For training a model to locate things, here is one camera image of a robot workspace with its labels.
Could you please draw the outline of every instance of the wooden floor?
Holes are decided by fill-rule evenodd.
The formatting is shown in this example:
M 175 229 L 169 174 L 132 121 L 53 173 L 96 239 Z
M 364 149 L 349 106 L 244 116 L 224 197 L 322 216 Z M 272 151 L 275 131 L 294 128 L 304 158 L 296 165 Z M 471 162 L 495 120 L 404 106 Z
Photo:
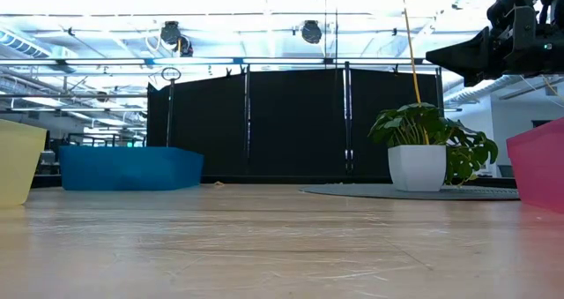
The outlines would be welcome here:
M 289 185 L 32 191 L 0 298 L 564 298 L 564 216 Z

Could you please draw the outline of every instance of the black curtain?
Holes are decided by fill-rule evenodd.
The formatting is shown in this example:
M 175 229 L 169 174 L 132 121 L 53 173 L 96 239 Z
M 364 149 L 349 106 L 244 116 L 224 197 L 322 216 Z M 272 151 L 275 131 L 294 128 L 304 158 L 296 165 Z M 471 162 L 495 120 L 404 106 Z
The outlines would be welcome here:
M 418 75 L 421 101 L 438 105 L 435 75 Z M 417 102 L 413 75 L 351 70 L 352 175 L 390 178 L 388 148 L 367 138 L 378 113 Z
M 149 146 L 166 145 L 168 89 L 149 94 Z M 203 154 L 204 176 L 244 175 L 244 104 L 243 75 L 176 84 L 171 146 Z
M 342 70 L 252 72 L 251 176 L 344 176 Z

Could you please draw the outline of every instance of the ceiling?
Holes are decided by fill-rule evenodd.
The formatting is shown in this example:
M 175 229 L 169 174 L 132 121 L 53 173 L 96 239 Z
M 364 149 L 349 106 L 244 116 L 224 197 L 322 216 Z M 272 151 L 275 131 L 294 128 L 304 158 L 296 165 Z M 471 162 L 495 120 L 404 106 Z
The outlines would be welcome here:
M 406 0 L 414 56 L 424 57 L 428 50 L 469 40 L 489 25 L 486 9 L 494 1 Z M 0 2 L 0 30 L 44 49 L 52 58 L 170 57 L 171 51 L 162 45 L 155 48 L 165 21 L 180 23 L 182 34 L 193 44 L 194 57 L 410 56 L 403 0 Z M 306 20 L 318 21 L 323 31 L 317 45 L 301 38 L 301 27 Z M 29 56 L 0 45 L 0 57 Z M 182 80 L 225 75 L 225 68 L 225 65 L 182 67 Z M 80 66 L 72 74 L 48 67 L 11 67 L 10 70 L 58 89 L 63 88 L 67 76 L 66 86 L 75 86 L 75 93 L 144 93 L 149 81 L 165 84 L 158 81 L 159 67 Z M 443 84 L 460 79 L 451 73 L 444 78 Z M 117 107 L 146 107 L 143 99 L 116 99 L 111 103 Z

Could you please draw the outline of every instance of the houseplant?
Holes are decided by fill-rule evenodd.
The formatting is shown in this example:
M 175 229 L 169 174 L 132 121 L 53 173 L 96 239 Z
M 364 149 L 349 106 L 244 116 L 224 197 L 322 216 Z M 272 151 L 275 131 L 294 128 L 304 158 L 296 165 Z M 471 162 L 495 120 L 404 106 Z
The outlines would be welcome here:
M 481 131 L 443 118 L 428 103 L 383 110 L 368 136 L 386 141 L 390 174 L 401 191 L 438 191 L 444 183 L 475 179 L 488 159 L 495 163 L 497 145 Z

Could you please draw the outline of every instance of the white wall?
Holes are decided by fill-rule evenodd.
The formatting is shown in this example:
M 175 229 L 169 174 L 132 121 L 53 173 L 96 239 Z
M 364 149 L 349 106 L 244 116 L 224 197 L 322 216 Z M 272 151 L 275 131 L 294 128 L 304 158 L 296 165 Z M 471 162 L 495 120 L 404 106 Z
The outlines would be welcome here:
M 494 135 L 494 120 L 492 117 L 492 100 L 490 95 L 484 96 L 479 99 L 477 104 L 464 104 L 459 106 L 453 106 L 456 108 L 461 108 L 461 112 L 447 112 L 445 116 L 454 121 L 460 120 L 462 124 L 474 131 L 483 131 L 488 138 L 495 141 Z M 488 174 L 491 176 L 498 176 L 499 171 L 497 169 L 497 164 L 486 165 L 486 170 L 481 171 L 482 174 Z
M 493 135 L 495 143 L 500 148 L 498 164 L 511 165 L 508 157 L 507 139 L 514 137 L 533 128 L 534 120 L 555 120 L 564 117 L 564 108 L 550 101 L 535 102 L 492 102 Z
M 17 123 L 24 123 L 35 127 L 49 130 L 51 138 L 63 138 L 66 134 L 84 132 L 84 125 L 72 117 L 56 117 L 50 113 L 39 113 L 39 120 L 32 119 L 24 114 L 0 114 L 0 119 Z

